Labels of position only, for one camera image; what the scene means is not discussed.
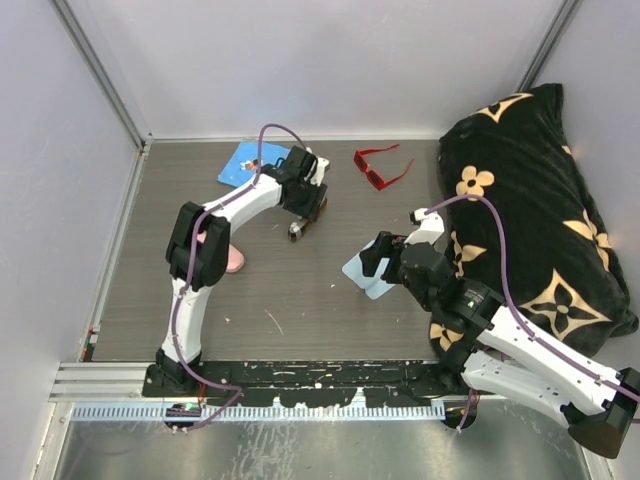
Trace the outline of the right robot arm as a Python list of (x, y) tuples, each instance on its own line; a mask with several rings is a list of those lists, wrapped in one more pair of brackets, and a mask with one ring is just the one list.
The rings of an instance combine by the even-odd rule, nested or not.
[(499, 293), (456, 277), (427, 240), (382, 231), (356, 265), (365, 278), (403, 285), (434, 325), (460, 334), (438, 361), (444, 390), (506, 397), (553, 419), (585, 449), (618, 457), (639, 406), (638, 371), (616, 371), (563, 344)]

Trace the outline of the brown striped glasses case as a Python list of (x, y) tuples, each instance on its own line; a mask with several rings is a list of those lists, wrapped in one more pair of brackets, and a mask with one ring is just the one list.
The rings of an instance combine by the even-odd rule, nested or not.
[(288, 239), (291, 242), (296, 242), (301, 239), (305, 235), (305, 233), (319, 220), (321, 215), (324, 213), (326, 206), (327, 198), (324, 198), (319, 205), (319, 210), (315, 219), (298, 216), (296, 220), (290, 224), (287, 230)]

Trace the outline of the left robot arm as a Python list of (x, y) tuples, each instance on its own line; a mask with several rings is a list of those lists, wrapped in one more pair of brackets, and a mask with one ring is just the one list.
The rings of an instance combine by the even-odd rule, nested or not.
[(275, 207), (315, 222), (326, 198), (329, 168), (330, 162), (310, 148), (294, 146), (284, 159), (257, 168), (225, 196), (182, 205), (165, 254), (172, 281), (169, 324), (153, 364), (160, 383), (176, 395), (191, 395), (204, 381), (196, 368), (202, 324), (209, 296), (227, 271), (232, 235)]

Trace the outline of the pink glasses case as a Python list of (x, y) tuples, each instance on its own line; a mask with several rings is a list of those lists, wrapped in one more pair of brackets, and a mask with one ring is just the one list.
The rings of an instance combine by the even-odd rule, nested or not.
[(244, 263), (244, 255), (234, 245), (229, 245), (226, 272), (228, 274), (236, 273), (244, 266)]

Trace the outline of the light blue cloth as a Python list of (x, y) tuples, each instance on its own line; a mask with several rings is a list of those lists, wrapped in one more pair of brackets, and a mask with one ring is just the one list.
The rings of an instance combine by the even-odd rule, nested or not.
[(389, 262), (390, 260), (388, 258), (383, 258), (374, 276), (366, 277), (363, 274), (362, 261), (359, 255), (356, 254), (343, 265), (342, 273), (363, 290), (369, 299), (377, 300), (394, 287), (394, 284), (382, 279), (382, 275), (389, 266)]

